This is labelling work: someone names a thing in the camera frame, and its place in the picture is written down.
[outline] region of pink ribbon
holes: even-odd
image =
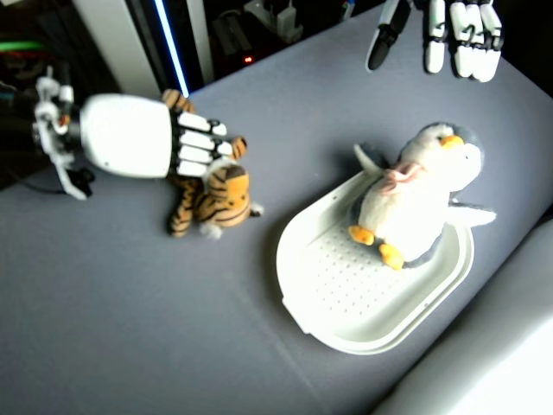
[[[385,183],[380,189],[383,195],[396,195],[408,189],[413,182],[425,177],[428,172],[418,163],[401,162],[384,173]]]

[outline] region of gray table surface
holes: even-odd
[[[175,191],[164,181],[98,173],[87,202],[20,186],[0,194],[2,414],[366,413],[416,361],[553,201],[553,100],[504,61],[485,85],[449,67],[428,76],[418,13],[369,75],[378,14],[194,95],[201,114],[249,138],[244,164],[266,206],[217,243],[168,237]],[[359,170],[353,143],[394,157],[435,120],[479,133],[485,171],[462,199],[499,217],[475,230],[466,282],[401,345],[336,352],[280,303],[279,235]],[[34,180],[54,185],[54,172]]]

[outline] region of plush toy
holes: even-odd
[[[354,147],[369,186],[350,208],[349,234],[377,246],[394,270],[431,259],[445,223],[474,227],[495,213],[454,197],[481,172],[484,151],[468,129],[435,123],[424,127],[388,168],[369,146]]]
[[[162,96],[172,110],[194,112],[194,106],[175,90]],[[200,223],[200,231],[208,238],[219,239],[225,227],[235,227],[249,217],[260,216],[263,208],[250,198],[250,176],[236,163],[247,151],[243,137],[229,141],[230,157],[219,157],[208,167],[204,180],[171,176],[169,180],[182,188],[182,198],[170,221],[170,232],[180,238],[186,235],[192,220]]]

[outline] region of penguin belly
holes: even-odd
[[[408,190],[384,195],[381,181],[367,192],[360,209],[359,225],[377,240],[396,247],[406,262],[426,253],[442,233],[449,192],[421,182]]]

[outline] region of white basket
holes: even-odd
[[[276,253],[283,304],[305,334],[350,354],[397,346],[467,276],[470,229],[446,226],[435,256],[393,271],[347,234],[346,212],[366,189],[359,173],[286,226]]]

